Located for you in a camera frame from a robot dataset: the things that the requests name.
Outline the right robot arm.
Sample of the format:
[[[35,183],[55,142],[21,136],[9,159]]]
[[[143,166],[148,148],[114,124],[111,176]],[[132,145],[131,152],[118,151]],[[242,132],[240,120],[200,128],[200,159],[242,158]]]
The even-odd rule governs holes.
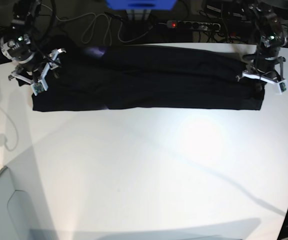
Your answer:
[[[0,51],[10,61],[16,62],[15,70],[10,79],[17,79],[33,90],[46,91],[48,85],[46,76],[49,71],[60,68],[59,55],[64,53],[63,48],[54,49],[50,53],[42,50],[42,45],[53,27],[57,8],[56,2],[51,2],[51,17],[45,33],[38,40],[34,38],[37,31],[36,19],[40,15],[41,0],[19,0],[13,6],[13,19],[9,31],[0,38]]]

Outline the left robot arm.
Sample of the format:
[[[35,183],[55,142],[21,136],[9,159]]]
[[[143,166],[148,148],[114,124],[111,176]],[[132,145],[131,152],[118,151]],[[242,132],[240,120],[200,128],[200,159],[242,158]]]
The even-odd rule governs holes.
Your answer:
[[[245,70],[237,75],[237,81],[243,78],[253,80],[258,85],[271,84],[277,94],[288,91],[288,81],[284,77],[286,58],[280,56],[280,50],[287,43],[288,33],[273,7],[260,0],[244,7],[245,14],[256,28],[256,50],[242,59],[247,62]]]

